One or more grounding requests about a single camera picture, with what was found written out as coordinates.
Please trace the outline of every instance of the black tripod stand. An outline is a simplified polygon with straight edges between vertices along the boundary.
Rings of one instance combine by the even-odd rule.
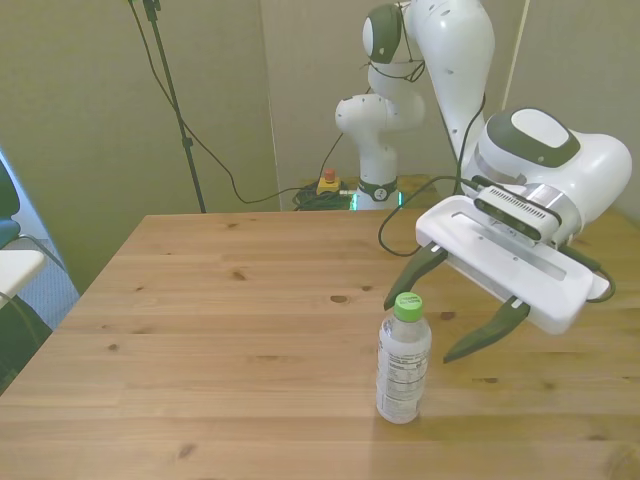
[[[178,119],[178,126],[180,127],[180,134],[182,135],[182,146],[184,147],[184,152],[187,155],[187,162],[189,163],[191,178],[193,179],[193,188],[195,189],[196,196],[198,197],[200,212],[207,213],[207,209],[204,205],[204,199],[202,198],[202,190],[200,190],[198,172],[196,171],[196,166],[193,162],[193,154],[191,153],[193,140],[187,136],[184,128],[184,121],[182,120],[182,114],[180,113],[180,107],[178,106],[178,97],[176,97],[176,90],[173,87],[173,80],[171,79],[171,72],[169,71],[169,63],[167,62],[167,56],[164,53],[162,39],[160,38],[160,31],[158,30],[158,15],[156,12],[160,11],[160,0],[142,0],[142,3],[144,4],[144,10],[147,13],[147,19],[151,22],[153,35],[156,38],[158,52],[160,53],[160,59],[162,60],[164,74],[167,77],[167,86],[169,87],[169,93],[171,95],[171,103],[173,104],[173,110],[176,112],[176,118]]]

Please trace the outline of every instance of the beige wall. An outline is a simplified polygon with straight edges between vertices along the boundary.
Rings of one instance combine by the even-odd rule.
[[[362,26],[384,0],[261,0],[278,178],[281,187],[299,186],[317,176],[322,159],[339,134],[335,108],[340,99],[364,93],[367,57]],[[504,96],[524,0],[483,1],[493,22],[496,53],[487,85],[486,112]],[[428,76],[421,80],[426,124],[394,134],[400,171],[451,173],[453,158]],[[357,175],[358,154],[349,139],[336,149],[330,166]],[[290,208],[287,197],[284,208]]]
[[[517,56],[509,106],[535,105],[569,128],[622,140],[633,178],[618,201],[640,221],[640,3],[534,0]]]
[[[165,0],[159,15],[185,118],[246,197],[274,192],[258,0]],[[0,146],[83,290],[144,215],[197,211],[175,116],[125,0],[3,0],[0,32]],[[244,208],[195,155],[210,211],[277,208]]]

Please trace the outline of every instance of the plastic bottle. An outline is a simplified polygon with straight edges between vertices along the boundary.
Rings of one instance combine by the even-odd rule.
[[[418,416],[430,352],[431,328],[422,315],[422,299],[401,293],[380,327],[376,402],[385,419],[402,424]]]

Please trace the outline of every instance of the wooden table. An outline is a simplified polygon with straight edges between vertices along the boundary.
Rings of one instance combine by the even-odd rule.
[[[420,212],[387,239],[412,245]],[[640,234],[577,247],[616,277],[566,335],[526,324],[449,365],[497,302],[449,267],[419,421],[375,411],[382,213],[148,217],[0,398],[2,480],[640,478]]]

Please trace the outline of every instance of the robotic arm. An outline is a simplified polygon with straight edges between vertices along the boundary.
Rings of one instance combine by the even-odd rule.
[[[565,332],[585,302],[609,288],[596,275],[599,264],[568,244],[626,186],[631,176],[627,148],[607,135],[569,130],[536,108],[472,121],[494,51],[491,22],[478,0],[385,5],[371,13],[363,37],[376,95],[341,102],[336,117],[360,151],[359,204],[388,208],[391,194],[377,198],[376,192],[395,190],[395,153],[380,145],[377,135],[422,121],[424,103],[401,78],[415,67],[416,45],[462,159],[466,185],[466,196],[447,198],[418,220],[416,237],[423,248],[395,282],[385,308],[446,261],[504,304],[487,325],[461,339],[445,361],[491,345],[525,319],[551,334]],[[378,108],[372,106],[376,101]]]

